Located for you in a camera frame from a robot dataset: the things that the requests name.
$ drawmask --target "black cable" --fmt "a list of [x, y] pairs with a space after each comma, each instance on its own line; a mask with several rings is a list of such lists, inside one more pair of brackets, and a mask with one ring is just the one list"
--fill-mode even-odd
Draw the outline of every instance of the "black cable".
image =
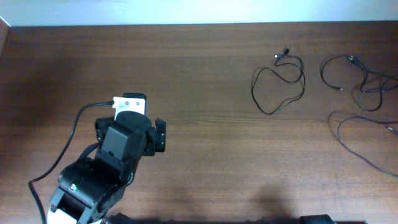
[[79, 117], [80, 117], [80, 115], [82, 114], [82, 112], [83, 112], [85, 109], [87, 109], [87, 108], [92, 108], [92, 107], [95, 107], [95, 106], [104, 106], [104, 105], [113, 105], [113, 101], [100, 102], [100, 103], [91, 103], [91, 104], [88, 104], [88, 105], [86, 105], [86, 106], [84, 106], [84, 107], [82, 107], [82, 108], [80, 109], [80, 111], [79, 111], [79, 112], [77, 113], [77, 115], [76, 115], [76, 119], [75, 119], [75, 122], [74, 122], [74, 124], [73, 124], [72, 131], [70, 132], [70, 135], [69, 135], [69, 139], [68, 139], [66, 145], [63, 147], [63, 149], [62, 149], [60, 155], [58, 156], [57, 160], [54, 162], [54, 164], [51, 166], [51, 168], [50, 168], [47, 172], [45, 172], [45, 173], [44, 173], [43, 175], [41, 175], [40, 177], [34, 178], [34, 179], [32, 179], [32, 180], [29, 181], [28, 186], [29, 186], [30, 192], [31, 192], [32, 195], [33, 195], [33, 198], [34, 198], [35, 201], [36, 201], [36, 204], [37, 204], [37, 207], [38, 207], [38, 209], [39, 209], [40, 217], [41, 217], [41, 219], [42, 219], [42, 223], [43, 223], [43, 224], [46, 224], [46, 223], [47, 223], [47, 220], [46, 220], [46, 218], [45, 218], [45, 212], [44, 212], [44, 208], [43, 208], [42, 202], [41, 202], [41, 200], [40, 200], [40, 198], [39, 198], [39, 195], [38, 195], [37, 192], [36, 192], [36, 189], [35, 189], [34, 186], [33, 186], [33, 183], [34, 183], [34, 182], [37, 182], [37, 181], [40, 181], [40, 180], [42, 180], [43, 178], [45, 178], [46, 176], [48, 176], [48, 175], [54, 170], [54, 168], [58, 165], [58, 163], [60, 162], [62, 156], [63, 156], [64, 153], [67, 151], [67, 149], [68, 149], [68, 147], [69, 147], [69, 144], [70, 144], [71, 141], [72, 141], [73, 135], [74, 135], [74, 133], [75, 133], [75, 131], [76, 131], [77, 122], [79, 121]]
[[[383, 95], [382, 95], [382, 94], [383, 94], [385, 91], [390, 91], [390, 90], [393, 90], [393, 89], [398, 88], [398, 83], [397, 83], [396, 85], [393, 85], [393, 86], [390, 86], [390, 87], [387, 87], [387, 86], [386, 86], [386, 84], [387, 84], [390, 80], [398, 81], [398, 78], [397, 78], [396, 76], [386, 75], [384, 72], [383, 72], [383, 73], [380, 73], [380, 72], [375, 72], [375, 71], [369, 70], [369, 69], [365, 66], [365, 64], [364, 64], [362, 61], [360, 61], [358, 58], [355, 58], [355, 57], [349, 56], [349, 55], [331, 56], [331, 57], [328, 57], [328, 58], [324, 59], [324, 61], [321, 63], [320, 68], [319, 68], [319, 73], [320, 73], [321, 79], [322, 79], [322, 81], [323, 81], [326, 85], [328, 85], [330, 88], [333, 88], [333, 89], [335, 89], [335, 90], [343, 90], [343, 89], [342, 89], [341, 87], [339, 87], [339, 86], [334, 86], [334, 85], [329, 84], [328, 82], [326, 82], [326, 80], [325, 80], [324, 77], [323, 77], [323, 69], [325, 68], [326, 64], [327, 64], [328, 62], [334, 60], [334, 59], [337, 59], [337, 58], [347, 58], [352, 64], [356, 65], [358, 68], [360, 68], [360, 69], [364, 72], [364, 78], [363, 78], [362, 84], [361, 84], [361, 86], [360, 86], [360, 88], [359, 88], [359, 90], [360, 90], [361, 93], [360, 93], [359, 96], [358, 96], [358, 106], [359, 106], [360, 108], [362, 108], [363, 110], [365, 110], [365, 111], [372, 112], [372, 111], [377, 111], [378, 109], [380, 109], [381, 106], [382, 106], [382, 103], [383, 103]], [[369, 75], [370, 73], [375, 74], [375, 75], [380, 75], [381, 78], [387, 78], [387, 79], [384, 80], [384, 81], [380, 84], [380, 86], [379, 86], [378, 88], [370, 88], [370, 89], [364, 90], [363, 87], [364, 87], [364, 86], [366, 85], [366, 83], [368, 82], [368, 75]], [[363, 96], [365, 93], [379, 93], [379, 99], [380, 99], [380, 100], [379, 100], [379, 104], [378, 104], [375, 108], [373, 108], [373, 109], [367, 109], [367, 108], [365, 108], [365, 107], [362, 105], [362, 96]]]
[[[276, 61], [275, 61], [275, 63], [274, 63], [274, 66], [278, 67], [278, 66], [282, 66], [282, 65], [293, 65], [293, 66], [297, 67], [297, 68], [300, 70], [300, 75], [298, 76], [298, 78], [297, 78], [296, 80], [293, 80], [293, 81], [286, 80], [285, 78], [283, 78], [282, 76], [280, 76], [277, 72], [275, 72], [273, 69], [271, 69], [271, 68], [269, 68], [269, 67], [260, 67], [260, 68], [255, 69], [255, 71], [254, 71], [254, 75], [255, 75], [256, 72], [259, 70], [259, 71], [257, 72], [257, 77], [256, 77], [256, 79], [254, 80], [254, 82], [252, 82], [252, 85], [251, 85], [251, 96], [252, 96], [252, 98], [253, 98], [253, 101], [254, 101], [255, 104], [257, 105], [257, 107], [260, 109], [260, 111], [263, 112], [263, 113], [266, 114], [266, 115], [272, 115], [272, 114], [276, 114], [276, 113], [278, 113], [278, 112], [281, 112], [281, 111], [282, 111], [287, 105], [289, 105], [290, 103], [295, 102], [295, 101], [301, 99], [301, 97], [302, 97], [303, 94], [304, 94], [304, 91], [305, 91], [305, 75], [304, 75], [304, 64], [303, 64], [303, 61], [302, 61], [301, 58], [299, 58], [298, 56], [288, 55], [288, 53], [289, 53], [289, 47], [287, 47], [287, 48], [284, 50], [284, 53], [283, 53], [282, 55], [275, 55]], [[285, 58], [285, 57], [297, 59], [298, 62], [300, 63], [300, 65], [296, 65], [296, 64], [291, 63], [291, 62], [285, 62], [285, 63], [277, 64], [279, 60], [282, 60], [282, 59]], [[276, 75], [278, 78], [280, 78], [280, 79], [283, 80], [284, 82], [291, 83], [291, 84], [299, 82], [299, 81], [301, 80], [301, 78], [303, 77], [303, 83], [300, 82], [300, 84], [301, 84], [301, 86], [302, 86], [302, 91], [301, 91], [301, 93], [298, 94], [297, 96], [293, 97], [293, 98], [285, 99], [275, 110], [273, 110], [273, 111], [271, 111], [271, 112], [265, 112], [265, 111], [261, 108], [260, 104], [257, 102], [256, 98], [254, 97], [254, 87], [256, 86], [257, 80], [258, 80], [258, 78], [259, 78], [261, 72], [264, 71], [264, 70], [270, 70], [270, 71], [271, 71], [274, 75]]]
[[[389, 172], [388, 170], [385, 170], [385, 169], [382, 169], [382, 168], [378, 167], [377, 165], [372, 163], [369, 159], [367, 159], [367, 158], [359, 155], [358, 153], [352, 151], [351, 149], [349, 149], [349, 147], [343, 142], [343, 140], [342, 140], [342, 138], [340, 136], [340, 129], [341, 129], [341, 127], [343, 126], [343, 124], [345, 122], [347, 122], [349, 120], [352, 120], [352, 119], [363, 119], [365, 121], [373, 122], [373, 123], [376, 123], [376, 124], [396, 124], [396, 123], [398, 123], [398, 121], [376, 121], [376, 120], [365, 118], [365, 117], [362, 117], [362, 116], [353, 116], [353, 117], [347, 118], [344, 121], [342, 121], [339, 124], [338, 128], [337, 128], [337, 138], [338, 138], [340, 144], [343, 145], [344, 148], [347, 149], [348, 152], [350, 152], [350, 153], [354, 154], [355, 156], [358, 156], [359, 158], [363, 159], [365, 162], [367, 162], [370, 166], [372, 166], [373, 168], [377, 169], [378, 171], [398, 178], [398, 174], [393, 174], [392, 172]], [[393, 129], [392, 127], [386, 126], [386, 128], [389, 129], [392, 133], [398, 135], [398, 132], [395, 129]]]

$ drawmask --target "light blue wall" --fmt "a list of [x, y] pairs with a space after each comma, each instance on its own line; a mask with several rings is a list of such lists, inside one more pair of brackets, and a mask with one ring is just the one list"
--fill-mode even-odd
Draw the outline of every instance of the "light blue wall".
[[12, 26], [397, 20], [398, 0], [0, 0]]

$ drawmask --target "white wall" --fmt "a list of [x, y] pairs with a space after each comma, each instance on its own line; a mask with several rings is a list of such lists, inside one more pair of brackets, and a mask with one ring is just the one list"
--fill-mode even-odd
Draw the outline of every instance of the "white wall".
[[397, 0], [0, 0], [11, 26], [397, 20]]

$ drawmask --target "wooden table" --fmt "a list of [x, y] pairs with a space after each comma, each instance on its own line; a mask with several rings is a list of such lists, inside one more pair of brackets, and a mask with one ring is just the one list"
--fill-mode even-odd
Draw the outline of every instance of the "wooden table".
[[[266, 116], [251, 98], [252, 72], [272, 66], [286, 45], [304, 61], [307, 89]], [[167, 150], [140, 161], [134, 183], [109, 214], [245, 221], [327, 213], [396, 223], [398, 180], [348, 153], [333, 133], [347, 113], [398, 119], [397, 91], [367, 113], [351, 96], [361, 81], [357, 68], [337, 60], [325, 69], [345, 91], [327, 88], [318, 70], [325, 57], [347, 53], [396, 73], [397, 49], [398, 22], [13, 27], [0, 61], [0, 222], [39, 222], [27, 182], [54, 162], [80, 107], [142, 92], [148, 117], [167, 121]], [[299, 91], [299, 84], [267, 73], [255, 94], [270, 111]], [[96, 141], [95, 119], [112, 113], [102, 107], [83, 114], [61, 163], [35, 185], [46, 209], [60, 171]], [[353, 121], [343, 138], [398, 172], [398, 138], [384, 126]]]

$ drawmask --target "tabletop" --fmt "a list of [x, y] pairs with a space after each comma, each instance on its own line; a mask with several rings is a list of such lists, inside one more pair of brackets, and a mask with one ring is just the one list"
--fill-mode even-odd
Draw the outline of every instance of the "tabletop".
[[[305, 93], [268, 116], [252, 100], [253, 71], [274, 68], [286, 45], [303, 60]], [[352, 54], [394, 74], [397, 49], [398, 22], [11, 27], [0, 58], [0, 222], [40, 221], [27, 183], [57, 158], [79, 108], [139, 92], [147, 95], [148, 117], [167, 122], [167, 148], [141, 159], [109, 214], [241, 222], [327, 213], [396, 223], [398, 179], [350, 154], [335, 134], [352, 114], [397, 120], [397, 91], [384, 94], [380, 110], [366, 112], [355, 102], [359, 69], [343, 59], [326, 66], [325, 78], [345, 88], [338, 91], [322, 82], [319, 67], [327, 56]], [[254, 94], [270, 111], [300, 91], [267, 72]], [[377, 101], [364, 98], [370, 106]], [[57, 168], [35, 184], [45, 209], [60, 171], [96, 141], [95, 119], [113, 113], [110, 106], [83, 113]], [[384, 126], [352, 121], [342, 137], [398, 172], [398, 138]]]

